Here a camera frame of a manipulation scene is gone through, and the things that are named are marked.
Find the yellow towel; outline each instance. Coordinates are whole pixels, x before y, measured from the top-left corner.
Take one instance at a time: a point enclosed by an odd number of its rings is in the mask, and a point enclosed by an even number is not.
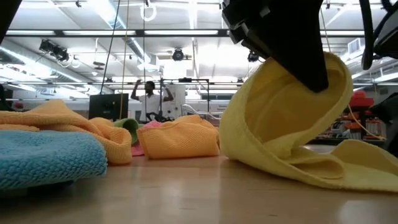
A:
[[[80,131],[92,134],[106,150],[110,163],[131,162],[131,135],[103,118],[87,120],[70,110],[62,100],[50,100],[27,112],[0,111],[0,129],[26,131]]]
[[[302,147],[326,130],[353,92],[345,64],[328,53],[325,60],[329,88],[321,93],[267,60],[229,102],[220,125],[221,152],[319,187],[398,192],[398,160],[381,148],[356,140],[344,141],[331,154]]]
[[[140,128],[137,135],[149,159],[219,154],[218,130],[199,115],[182,116],[157,128]]]

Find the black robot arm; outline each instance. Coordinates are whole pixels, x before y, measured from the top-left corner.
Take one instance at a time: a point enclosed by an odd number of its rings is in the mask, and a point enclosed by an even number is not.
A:
[[[307,88],[320,92],[328,87],[319,25],[322,2],[323,0],[224,0],[223,19],[235,44],[242,41],[243,46],[261,57],[274,58]],[[383,30],[387,29],[384,23],[393,24],[388,27],[386,37],[383,37],[383,40],[388,41],[383,43],[378,42],[378,34],[373,33],[369,0],[360,0],[359,3],[366,39],[363,68],[367,70],[372,65],[374,49],[379,57],[398,57],[397,3],[389,5],[386,18],[378,27]],[[301,37],[300,43],[295,41],[298,35]]]

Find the person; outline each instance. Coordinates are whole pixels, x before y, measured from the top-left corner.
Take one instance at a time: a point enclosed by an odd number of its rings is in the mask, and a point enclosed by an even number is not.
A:
[[[147,113],[158,113],[159,112],[159,107],[160,107],[160,96],[154,94],[154,89],[155,89],[155,83],[152,81],[148,81],[145,83],[145,95],[143,96],[137,96],[137,88],[138,86],[142,83],[141,80],[138,80],[136,82],[136,85],[132,91],[131,94],[131,99],[133,100],[139,100],[141,102],[141,116],[139,118],[139,121],[141,123],[146,123],[148,122],[146,114]],[[163,102],[166,101],[172,101],[174,100],[174,97],[170,90],[168,88],[165,88],[167,92],[167,96],[163,98]]]

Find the wooden table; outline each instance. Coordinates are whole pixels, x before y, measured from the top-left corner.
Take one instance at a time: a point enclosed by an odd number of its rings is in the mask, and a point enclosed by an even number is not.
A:
[[[60,194],[2,199],[0,223],[397,224],[398,195],[320,189],[223,156],[136,157]]]

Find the towel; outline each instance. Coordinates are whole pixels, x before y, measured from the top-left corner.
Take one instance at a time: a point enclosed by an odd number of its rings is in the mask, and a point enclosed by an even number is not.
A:
[[[219,154],[218,130],[199,115],[182,116],[157,128],[140,128],[137,134],[149,159]]]
[[[87,120],[70,110],[62,100],[50,100],[27,112],[0,111],[0,129],[26,131],[78,131],[92,134],[105,147],[113,164],[127,164],[131,157],[131,135],[103,118]]]
[[[159,127],[160,125],[162,125],[162,123],[158,122],[158,121],[151,121],[145,125],[143,125],[142,129],[144,128],[156,128]],[[141,144],[139,143],[139,141],[136,141],[136,143],[131,146],[131,154],[132,156],[143,156],[144,155],[144,149],[141,147]]]
[[[113,125],[115,127],[124,128],[124,129],[128,130],[130,132],[130,135],[131,135],[131,144],[133,145],[134,143],[136,143],[136,141],[138,140],[138,138],[137,138],[137,129],[142,127],[142,125],[138,124],[138,122],[135,119],[124,118],[124,119],[121,119],[119,121],[115,121],[113,123]]]
[[[106,172],[103,145],[92,135],[0,130],[0,190],[97,177]]]
[[[267,59],[223,114],[221,152],[265,172],[319,187],[398,192],[398,160],[377,146],[346,140],[330,154],[302,146],[334,122],[353,92],[345,64],[329,53],[325,62],[329,87],[314,93]]]

